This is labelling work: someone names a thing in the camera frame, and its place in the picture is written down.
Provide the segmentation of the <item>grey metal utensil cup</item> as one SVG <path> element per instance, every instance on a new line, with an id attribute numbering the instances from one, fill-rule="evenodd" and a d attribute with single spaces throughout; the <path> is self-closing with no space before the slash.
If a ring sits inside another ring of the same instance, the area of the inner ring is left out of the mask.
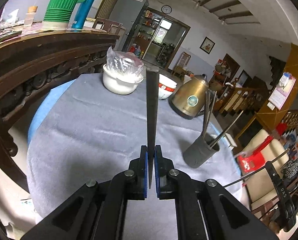
<path id="1" fill-rule="evenodd" d="M 213 147 L 209 146 L 209 143 L 213 140 L 214 138 L 209 133 L 206 133 L 204 138 L 202 135 L 197 137 L 197 139 L 182 153 L 186 164 L 191 168 L 198 168 L 217 153 L 220 150 L 218 143 Z"/>

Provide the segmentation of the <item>red plastic child chair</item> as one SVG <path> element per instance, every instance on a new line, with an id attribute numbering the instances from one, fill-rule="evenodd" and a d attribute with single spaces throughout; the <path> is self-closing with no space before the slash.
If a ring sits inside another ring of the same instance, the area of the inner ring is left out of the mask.
<path id="1" fill-rule="evenodd" d="M 255 149 L 242 151 L 235 156 L 242 174 L 256 171 L 265 165 L 265 159 L 262 155 L 262 151 L 270 144 L 270 142 L 272 142 L 273 139 L 274 138 L 269 135 Z"/>

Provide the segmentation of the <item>grey table cloth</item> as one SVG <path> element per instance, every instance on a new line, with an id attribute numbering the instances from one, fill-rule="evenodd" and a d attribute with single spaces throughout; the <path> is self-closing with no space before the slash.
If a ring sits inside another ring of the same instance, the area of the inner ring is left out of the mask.
<path id="1" fill-rule="evenodd" d="M 201 134 L 203 118 L 187 120 L 167 100 L 158 103 L 156 144 L 177 170 L 214 179 L 242 198 L 239 172 L 226 142 L 198 168 L 183 152 Z M 36 211 L 46 218 L 89 179 L 109 181 L 128 169 L 147 144 L 146 85 L 129 95 L 106 89 L 99 74 L 83 74 L 60 96 L 30 141 L 27 180 Z"/>

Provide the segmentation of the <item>wooden stair railing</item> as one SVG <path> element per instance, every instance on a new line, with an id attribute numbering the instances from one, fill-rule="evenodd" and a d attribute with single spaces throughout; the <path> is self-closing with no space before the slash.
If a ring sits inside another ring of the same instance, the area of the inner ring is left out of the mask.
<path id="1" fill-rule="evenodd" d="M 254 121 L 257 121 L 264 129 L 269 128 L 269 125 L 258 113 L 268 97 L 269 90 L 266 85 L 261 84 L 261 80 L 257 77 L 253 78 L 249 87 L 246 88 L 239 88 L 237 84 L 233 86 L 228 83 L 226 92 L 215 103 L 213 113 L 222 116 L 228 114 L 234 116 L 240 113 L 251 115 L 251 118 L 245 123 L 245 127 L 236 135 L 236 137 L 240 137 Z M 286 111 L 278 123 L 282 123 L 286 131 L 298 132 L 298 109 Z"/>

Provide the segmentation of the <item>gold electric kettle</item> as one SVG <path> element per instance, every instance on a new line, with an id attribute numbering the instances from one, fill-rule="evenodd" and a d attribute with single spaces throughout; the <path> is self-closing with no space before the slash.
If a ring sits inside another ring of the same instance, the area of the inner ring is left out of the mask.
<path id="1" fill-rule="evenodd" d="M 170 107 L 181 117 L 193 119 L 202 114 L 209 83 L 205 74 L 194 75 L 182 84 L 169 100 Z"/>

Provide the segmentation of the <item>blue table cover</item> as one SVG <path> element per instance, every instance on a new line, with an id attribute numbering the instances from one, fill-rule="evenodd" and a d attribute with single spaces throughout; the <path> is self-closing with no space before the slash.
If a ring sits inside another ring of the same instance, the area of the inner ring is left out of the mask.
<path id="1" fill-rule="evenodd" d="M 43 120 L 46 118 L 54 104 L 56 104 L 56 102 L 59 100 L 62 94 L 72 85 L 74 81 L 75 79 L 50 90 L 46 98 L 38 107 L 30 123 L 27 136 L 28 145 L 30 144 L 36 130 L 42 124 Z"/>

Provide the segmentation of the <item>red white stacked bowls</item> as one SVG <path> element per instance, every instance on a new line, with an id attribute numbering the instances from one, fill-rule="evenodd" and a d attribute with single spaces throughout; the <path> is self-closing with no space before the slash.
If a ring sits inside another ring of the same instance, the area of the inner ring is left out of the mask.
<path id="1" fill-rule="evenodd" d="M 173 94 L 177 87 L 177 83 L 170 79 L 169 77 L 159 74 L 159 89 L 158 89 L 158 99 L 165 100 Z"/>

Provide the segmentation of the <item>white plastic basin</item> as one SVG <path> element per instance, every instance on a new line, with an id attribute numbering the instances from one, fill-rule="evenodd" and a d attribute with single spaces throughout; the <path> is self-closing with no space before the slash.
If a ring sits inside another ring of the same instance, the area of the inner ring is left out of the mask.
<path id="1" fill-rule="evenodd" d="M 102 82 L 106 89 L 110 92 L 119 95 L 128 95 L 133 93 L 143 79 L 136 83 L 126 82 L 118 79 L 117 75 L 112 70 L 109 70 L 106 64 L 102 67 L 103 75 Z"/>

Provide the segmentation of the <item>wooden chair by door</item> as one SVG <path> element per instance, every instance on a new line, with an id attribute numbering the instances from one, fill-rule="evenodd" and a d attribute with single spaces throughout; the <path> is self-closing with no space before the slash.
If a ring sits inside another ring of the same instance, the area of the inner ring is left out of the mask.
<path id="1" fill-rule="evenodd" d="M 180 80 L 184 80 L 184 77 L 187 73 L 187 65 L 189 60 L 191 59 L 191 55 L 186 53 L 186 52 L 182 52 L 180 55 L 180 58 L 178 59 L 178 61 L 176 62 L 176 65 L 174 66 L 171 74 L 173 76 L 178 75 Z"/>

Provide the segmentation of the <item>clear bag with bowls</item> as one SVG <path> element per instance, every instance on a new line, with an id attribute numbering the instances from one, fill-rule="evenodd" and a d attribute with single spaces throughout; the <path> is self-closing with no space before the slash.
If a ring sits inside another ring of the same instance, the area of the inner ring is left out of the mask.
<path id="1" fill-rule="evenodd" d="M 106 57 L 107 68 L 115 74 L 132 77 L 135 80 L 144 77 L 144 63 L 133 53 L 117 51 L 109 47 Z"/>

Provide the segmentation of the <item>dark carved wooden sideboard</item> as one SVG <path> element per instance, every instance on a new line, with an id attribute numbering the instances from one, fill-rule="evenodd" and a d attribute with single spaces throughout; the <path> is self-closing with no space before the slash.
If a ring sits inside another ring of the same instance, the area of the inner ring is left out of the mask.
<path id="1" fill-rule="evenodd" d="M 9 129 L 51 89 L 100 69 L 119 36 L 97 30 L 49 30 L 0 44 L 0 169 L 28 191 L 13 160 L 18 148 Z"/>

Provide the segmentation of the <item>dark wooden chair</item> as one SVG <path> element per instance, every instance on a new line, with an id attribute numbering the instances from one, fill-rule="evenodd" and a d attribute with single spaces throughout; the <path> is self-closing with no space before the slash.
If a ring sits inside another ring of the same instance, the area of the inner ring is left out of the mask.
<path id="1" fill-rule="evenodd" d="M 97 17 L 94 21 L 92 28 L 103 30 L 110 34 L 119 35 L 119 32 L 122 28 L 122 23 Z"/>

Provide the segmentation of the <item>blue thermos bottle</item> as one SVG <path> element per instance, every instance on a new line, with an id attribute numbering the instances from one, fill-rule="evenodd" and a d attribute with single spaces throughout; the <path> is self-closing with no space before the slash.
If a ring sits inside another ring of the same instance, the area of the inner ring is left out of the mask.
<path id="1" fill-rule="evenodd" d="M 77 10 L 77 13 L 75 15 L 72 28 L 73 29 L 82 29 L 84 22 L 87 18 L 87 15 L 93 5 L 95 0 L 85 0 L 82 2 Z"/>

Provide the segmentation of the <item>grey refrigerator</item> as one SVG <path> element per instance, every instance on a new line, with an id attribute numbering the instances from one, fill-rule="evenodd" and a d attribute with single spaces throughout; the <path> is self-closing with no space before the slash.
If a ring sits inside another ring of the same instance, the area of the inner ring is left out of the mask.
<path id="1" fill-rule="evenodd" d="M 128 51 L 132 38 L 147 7 L 148 0 L 117 0 L 109 20 L 122 24 L 124 35 L 116 43 L 115 50 Z"/>

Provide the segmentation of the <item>green thermos jug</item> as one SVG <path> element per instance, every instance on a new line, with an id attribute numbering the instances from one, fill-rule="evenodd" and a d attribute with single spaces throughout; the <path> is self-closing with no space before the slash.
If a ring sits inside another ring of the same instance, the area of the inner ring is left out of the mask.
<path id="1" fill-rule="evenodd" d="M 42 29 L 66 29 L 76 4 L 84 1 L 85 0 L 50 0 L 42 21 Z"/>

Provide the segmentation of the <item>wall calendar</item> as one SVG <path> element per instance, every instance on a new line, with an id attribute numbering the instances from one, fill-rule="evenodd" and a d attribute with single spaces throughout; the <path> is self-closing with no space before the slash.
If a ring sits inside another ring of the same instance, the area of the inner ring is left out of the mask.
<path id="1" fill-rule="evenodd" d="M 275 108 L 281 110 L 291 93 L 295 81 L 295 77 L 293 77 L 289 72 L 284 72 L 282 74 L 277 86 L 268 98 L 267 106 L 269 107 L 269 109 L 271 109 L 272 111 Z"/>

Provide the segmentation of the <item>framed wall picture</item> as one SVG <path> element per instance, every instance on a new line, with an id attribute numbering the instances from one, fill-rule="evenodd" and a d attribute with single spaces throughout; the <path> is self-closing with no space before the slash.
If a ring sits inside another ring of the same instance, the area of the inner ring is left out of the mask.
<path id="1" fill-rule="evenodd" d="M 215 42 L 210 40 L 208 37 L 205 37 L 199 48 L 204 52 L 206 52 L 207 54 L 210 54 L 214 46 L 215 46 Z"/>

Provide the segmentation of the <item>round wall clock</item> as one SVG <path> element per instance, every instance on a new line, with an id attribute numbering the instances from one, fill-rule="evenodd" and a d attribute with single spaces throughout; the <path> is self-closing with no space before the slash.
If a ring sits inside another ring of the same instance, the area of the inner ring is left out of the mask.
<path id="1" fill-rule="evenodd" d="M 161 7 L 161 12 L 166 15 L 169 15 L 172 12 L 172 8 L 169 5 L 163 5 Z"/>

